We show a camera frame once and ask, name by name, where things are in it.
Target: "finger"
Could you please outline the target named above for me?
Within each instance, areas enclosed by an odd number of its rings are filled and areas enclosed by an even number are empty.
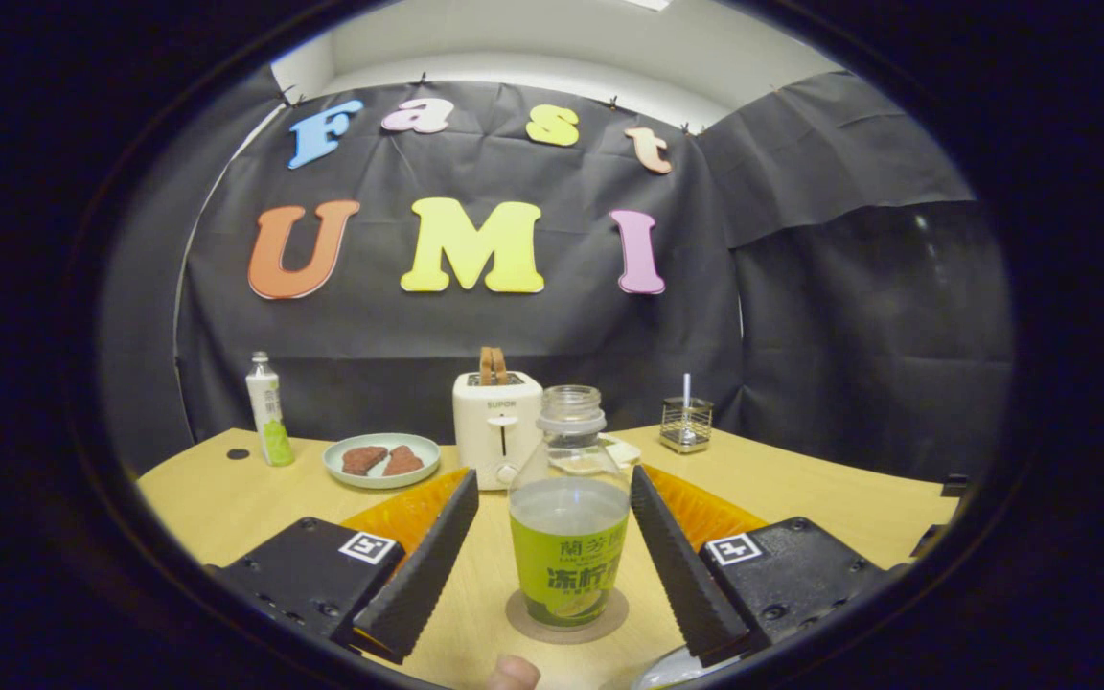
[[[487,690],[534,690],[540,681],[540,669],[521,657],[503,655],[488,677]]]

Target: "orange letter u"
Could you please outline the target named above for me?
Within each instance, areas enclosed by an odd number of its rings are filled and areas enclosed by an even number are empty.
[[[350,200],[326,201],[318,206],[315,213],[321,219],[321,226],[315,241],[315,255],[298,272],[285,269],[284,248],[288,246],[293,223],[298,222],[306,210],[279,206],[264,211],[258,216],[258,240],[254,242],[254,254],[250,258],[250,287],[267,300],[294,300],[322,287],[338,262],[347,219],[355,211],[360,211],[360,203]]]

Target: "metal basket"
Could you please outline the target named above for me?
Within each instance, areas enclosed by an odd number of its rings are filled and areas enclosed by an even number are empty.
[[[709,447],[713,429],[714,403],[700,397],[666,397],[662,401],[662,424],[658,427],[658,442],[678,454],[696,454]]]

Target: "green label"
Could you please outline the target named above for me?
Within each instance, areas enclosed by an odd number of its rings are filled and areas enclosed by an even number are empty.
[[[625,546],[628,516],[592,534],[538,532],[509,516],[518,582],[535,620],[585,625],[604,613]]]
[[[288,443],[288,429],[279,420],[272,420],[263,426],[263,440],[266,443],[266,461],[272,466],[290,466],[295,458],[293,445]]]

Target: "pink letter i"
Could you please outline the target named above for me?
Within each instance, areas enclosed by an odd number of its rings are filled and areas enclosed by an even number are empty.
[[[640,211],[616,210],[609,215],[620,229],[620,248],[625,253],[620,289],[636,294],[662,293],[666,284],[654,267],[654,244],[650,242],[654,219]]]

